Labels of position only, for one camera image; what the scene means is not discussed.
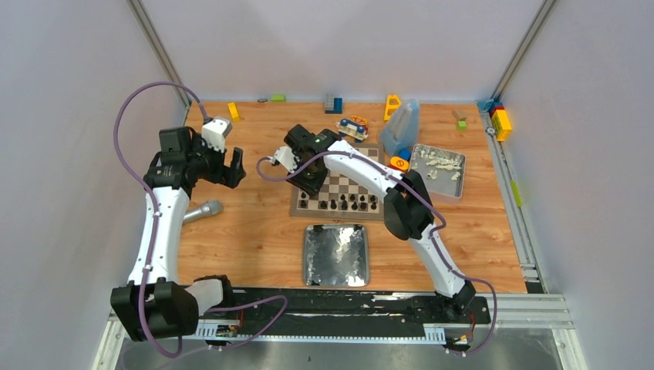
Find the colourful toy car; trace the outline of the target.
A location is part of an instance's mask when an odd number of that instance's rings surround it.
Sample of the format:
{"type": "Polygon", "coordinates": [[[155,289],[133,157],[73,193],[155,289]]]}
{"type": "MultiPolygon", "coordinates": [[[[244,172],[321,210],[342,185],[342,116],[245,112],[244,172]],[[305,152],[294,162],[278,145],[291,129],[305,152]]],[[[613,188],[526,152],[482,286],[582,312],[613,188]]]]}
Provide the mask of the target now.
{"type": "Polygon", "coordinates": [[[356,143],[361,143],[369,136],[368,120],[361,116],[342,118],[336,128],[340,136],[351,136],[356,143]]]}

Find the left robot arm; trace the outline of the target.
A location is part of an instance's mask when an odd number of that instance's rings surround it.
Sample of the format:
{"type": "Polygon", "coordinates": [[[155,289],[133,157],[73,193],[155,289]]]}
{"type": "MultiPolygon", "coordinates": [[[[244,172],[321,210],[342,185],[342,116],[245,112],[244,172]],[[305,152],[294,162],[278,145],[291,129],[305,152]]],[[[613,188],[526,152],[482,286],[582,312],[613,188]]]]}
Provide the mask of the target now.
{"type": "Polygon", "coordinates": [[[179,283],[177,258],[181,229],[197,181],[234,189],[245,176],[243,151],[234,148],[226,165],[225,141],[231,124],[214,121],[200,132],[190,127],[162,129],[160,151],[139,178],[146,194],[146,219],[137,261],[127,284],[114,288],[110,304],[133,341],[193,334],[208,310],[217,318],[236,308],[224,275],[179,283]]]}

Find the grey cylinder tube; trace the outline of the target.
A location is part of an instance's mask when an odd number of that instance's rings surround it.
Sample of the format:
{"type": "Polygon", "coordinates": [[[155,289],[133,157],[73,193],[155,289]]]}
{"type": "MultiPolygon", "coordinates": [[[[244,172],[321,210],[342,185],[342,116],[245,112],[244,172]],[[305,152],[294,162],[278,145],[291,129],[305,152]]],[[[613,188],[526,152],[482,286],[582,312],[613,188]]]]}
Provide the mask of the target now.
{"type": "Polygon", "coordinates": [[[198,207],[188,210],[183,218],[183,224],[189,224],[196,220],[218,215],[223,210],[219,200],[208,200],[198,207]]]}

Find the silver tray white pieces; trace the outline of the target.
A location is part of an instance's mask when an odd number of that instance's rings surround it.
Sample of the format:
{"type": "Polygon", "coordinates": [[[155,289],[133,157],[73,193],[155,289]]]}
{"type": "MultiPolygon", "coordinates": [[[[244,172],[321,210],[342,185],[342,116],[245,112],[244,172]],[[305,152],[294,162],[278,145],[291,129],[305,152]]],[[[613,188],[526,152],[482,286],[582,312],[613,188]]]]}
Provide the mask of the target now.
{"type": "Polygon", "coordinates": [[[463,195],[466,156],[462,153],[417,143],[412,148],[410,169],[423,178],[433,202],[458,204],[463,195]]]}

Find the silver tray black pieces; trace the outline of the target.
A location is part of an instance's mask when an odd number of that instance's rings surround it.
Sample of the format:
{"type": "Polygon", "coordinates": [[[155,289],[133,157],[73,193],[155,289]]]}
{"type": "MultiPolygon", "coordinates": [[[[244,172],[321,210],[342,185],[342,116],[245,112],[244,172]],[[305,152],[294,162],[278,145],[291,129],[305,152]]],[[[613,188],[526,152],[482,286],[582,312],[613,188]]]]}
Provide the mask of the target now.
{"type": "Polygon", "coordinates": [[[365,287],[370,282],[366,227],[362,224],[306,227],[302,242],[302,279],[309,287],[365,287]]]}

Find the translucent blue plastic container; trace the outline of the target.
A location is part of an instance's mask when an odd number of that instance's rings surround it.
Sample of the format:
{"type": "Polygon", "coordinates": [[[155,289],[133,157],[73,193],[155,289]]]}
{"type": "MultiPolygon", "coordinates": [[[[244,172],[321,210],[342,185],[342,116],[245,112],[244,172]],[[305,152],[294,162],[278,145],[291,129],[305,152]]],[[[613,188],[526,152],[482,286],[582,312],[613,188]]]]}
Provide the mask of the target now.
{"type": "Polygon", "coordinates": [[[391,115],[378,140],[387,156],[397,156],[416,143],[420,131],[420,103],[409,99],[391,115]]]}

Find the wooden chessboard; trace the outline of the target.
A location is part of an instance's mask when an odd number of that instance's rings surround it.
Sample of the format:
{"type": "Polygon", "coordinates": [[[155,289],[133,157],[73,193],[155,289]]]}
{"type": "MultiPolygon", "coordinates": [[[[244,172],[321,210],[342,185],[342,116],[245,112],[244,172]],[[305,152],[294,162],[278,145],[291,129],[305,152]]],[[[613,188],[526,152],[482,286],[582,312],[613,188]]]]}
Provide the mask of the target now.
{"type": "Polygon", "coordinates": [[[365,187],[360,186],[354,180],[342,176],[338,173],[329,173],[325,178],[324,184],[319,192],[319,195],[316,197],[310,197],[307,194],[307,198],[304,199],[308,203],[306,209],[300,209],[299,203],[301,200],[301,193],[304,193],[298,188],[292,190],[291,202],[290,202],[290,215],[293,217],[312,217],[312,218],[323,218],[323,219],[333,219],[333,220],[372,220],[372,221],[382,221],[383,220],[383,205],[381,200],[374,194],[370,193],[365,187]],[[346,201],[348,203],[348,210],[341,210],[341,201],[339,199],[341,194],[345,194],[346,201]],[[350,201],[349,195],[355,194],[356,200],[350,201]],[[366,196],[365,202],[360,202],[359,197],[361,195],[366,196]],[[369,196],[373,195],[377,198],[377,209],[371,210],[369,208],[369,196]],[[332,210],[330,208],[331,200],[337,202],[337,208],[332,210]],[[327,203],[327,209],[321,210],[319,208],[319,203],[325,201],[327,203]],[[356,202],[358,204],[357,210],[351,210],[350,205],[356,202]],[[367,203],[366,210],[360,210],[359,204],[367,203]]]}

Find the red yellow blue block toy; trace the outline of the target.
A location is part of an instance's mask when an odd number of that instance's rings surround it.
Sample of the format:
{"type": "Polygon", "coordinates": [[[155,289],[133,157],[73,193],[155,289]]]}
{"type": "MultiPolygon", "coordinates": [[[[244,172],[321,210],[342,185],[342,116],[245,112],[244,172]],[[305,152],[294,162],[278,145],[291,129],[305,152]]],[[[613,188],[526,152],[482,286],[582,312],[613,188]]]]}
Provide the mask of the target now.
{"type": "Polygon", "coordinates": [[[410,158],[410,150],[401,149],[395,156],[390,157],[388,167],[405,173],[410,169],[410,158]]]}

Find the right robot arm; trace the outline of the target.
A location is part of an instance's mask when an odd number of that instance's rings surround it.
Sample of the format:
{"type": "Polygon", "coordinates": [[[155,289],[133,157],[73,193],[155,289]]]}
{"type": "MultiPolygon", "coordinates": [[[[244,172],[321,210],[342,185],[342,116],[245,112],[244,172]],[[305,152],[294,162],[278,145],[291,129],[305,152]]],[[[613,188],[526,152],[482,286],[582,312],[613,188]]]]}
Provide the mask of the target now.
{"type": "Polygon", "coordinates": [[[288,131],[284,143],[272,162],[288,171],[286,181],[310,196],[319,193],[332,173],[364,187],[382,203],[386,229],[408,241],[420,257],[436,294],[443,297],[442,315],[454,322],[469,315],[476,290],[444,246],[440,230],[447,222],[435,210],[419,173],[384,166],[330,129],[314,134],[297,125],[288,131]]]}

